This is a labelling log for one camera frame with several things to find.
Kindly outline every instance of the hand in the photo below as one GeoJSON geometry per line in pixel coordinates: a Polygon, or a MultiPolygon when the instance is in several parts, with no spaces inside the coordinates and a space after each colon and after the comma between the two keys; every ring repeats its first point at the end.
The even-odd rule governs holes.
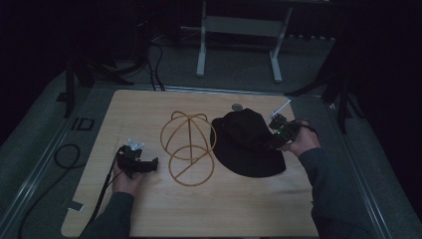
{"type": "MultiPolygon", "coordinates": [[[[309,125],[309,122],[306,120],[301,120],[299,123],[309,125]]],[[[299,157],[305,151],[308,151],[312,148],[320,147],[319,141],[317,139],[317,134],[310,131],[306,127],[301,127],[301,130],[298,133],[295,141],[288,142],[282,146],[282,151],[290,151],[295,156],[299,157]]]]}
{"type": "Polygon", "coordinates": [[[112,174],[115,177],[112,182],[112,192],[126,192],[131,194],[133,197],[136,196],[138,188],[145,177],[144,173],[134,174],[130,179],[124,172],[121,171],[117,166],[117,162],[114,164],[112,174]]]}

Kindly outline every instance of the white metal leg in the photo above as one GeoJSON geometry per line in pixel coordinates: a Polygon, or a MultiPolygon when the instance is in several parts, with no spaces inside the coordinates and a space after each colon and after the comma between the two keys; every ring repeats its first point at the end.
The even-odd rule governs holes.
{"type": "Polygon", "coordinates": [[[283,22],[282,26],[280,27],[280,33],[277,37],[277,44],[273,51],[270,51],[270,61],[271,61],[271,67],[273,68],[273,74],[274,74],[274,81],[276,83],[280,83],[282,78],[282,73],[280,71],[280,65],[279,65],[279,59],[277,58],[279,56],[280,48],[282,47],[283,39],[286,36],[286,30],[289,26],[289,21],[292,16],[293,8],[288,8],[285,21],[283,22]]]}
{"type": "Polygon", "coordinates": [[[205,46],[205,33],[206,33],[206,7],[207,1],[202,1],[202,21],[201,21],[201,47],[199,49],[198,66],[196,68],[196,76],[203,77],[205,72],[205,57],[207,49],[205,46]]]}

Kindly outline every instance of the hat brim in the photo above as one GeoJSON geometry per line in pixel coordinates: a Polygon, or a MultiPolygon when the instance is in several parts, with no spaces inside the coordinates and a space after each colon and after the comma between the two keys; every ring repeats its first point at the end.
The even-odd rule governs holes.
{"type": "MultiPolygon", "coordinates": [[[[269,177],[286,170],[283,153],[278,150],[263,150],[257,154],[237,143],[223,127],[223,119],[212,120],[217,133],[213,152],[217,159],[229,170],[247,177],[269,177]]],[[[214,144],[215,135],[211,130],[210,142],[214,144]]]]}

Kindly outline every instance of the sleeve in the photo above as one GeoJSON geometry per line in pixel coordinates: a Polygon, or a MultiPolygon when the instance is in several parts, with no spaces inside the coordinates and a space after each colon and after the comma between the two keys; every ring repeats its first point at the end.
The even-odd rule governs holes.
{"type": "Polygon", "coordinates": [[[344,175],[321,148],[310,149],[299,156],[311,185],[314,208],[312,217],[320,238],[372,238],[371,223],[344,175]]]}
{"type": "Polygon", "coordinates": [[[88,225],[80,238],[127,239],[130,232],[133,200],[133,196],[128,193],[115,192],[103,214],[88,225]]]}

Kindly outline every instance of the black equipment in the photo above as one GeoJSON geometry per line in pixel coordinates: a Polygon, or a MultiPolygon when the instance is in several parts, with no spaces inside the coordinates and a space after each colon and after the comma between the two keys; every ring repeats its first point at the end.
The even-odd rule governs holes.
{"type": "Polygon", "coordinates": [[[117,166],[130,178],[137,172],[156,171],[158,166],[158,157],[152,161],[141,161],[141,154],[142,149],[132,150],[130,146],[123,145],[116,153],[117,166]]]}
{"type": "Polygon", "coordinates": [[[274,115],[269,124],[269,128],[276,130],[276,132],[273,133],[272,138],[266,143],[266,148],[275,149],[283,146],[289,141],[295,141],[301,127],[306,127],[317,135],[317,131],[313,127],[299,123],[297,119],[287,121],[287,119],[280,114],[274,115]]]}

